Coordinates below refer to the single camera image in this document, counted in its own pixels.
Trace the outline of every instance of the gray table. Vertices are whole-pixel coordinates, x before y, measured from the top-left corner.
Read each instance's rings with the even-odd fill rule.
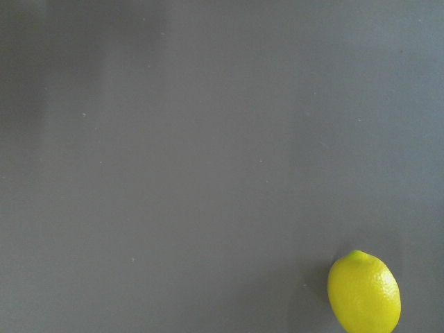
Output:
[[[2,1],[0,330],[444,327],[442,1]]]

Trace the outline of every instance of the gray background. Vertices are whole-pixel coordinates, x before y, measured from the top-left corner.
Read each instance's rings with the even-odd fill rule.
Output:
[[[2,332],[442,332],[442,1],[2,1]]]

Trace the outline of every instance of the yellow lemon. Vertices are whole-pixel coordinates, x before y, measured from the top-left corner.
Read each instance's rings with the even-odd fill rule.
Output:
[[[354,250],[330,269],[328,298],[348,333],[390,333],[401,314],[400,290],[386,264]]]

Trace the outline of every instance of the lemon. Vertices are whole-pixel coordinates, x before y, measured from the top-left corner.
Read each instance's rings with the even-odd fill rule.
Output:
[[[401,314],[400,290],[386,264],[354,250],[330,269],[328,298],[348,333],[390,333]]]

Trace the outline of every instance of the citrus fruit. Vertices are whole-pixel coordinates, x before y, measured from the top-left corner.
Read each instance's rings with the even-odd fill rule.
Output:
[[[401,314],[400,290],[386,264],[360,250],[336,260],[327,292],[348,333],[390,333]]]

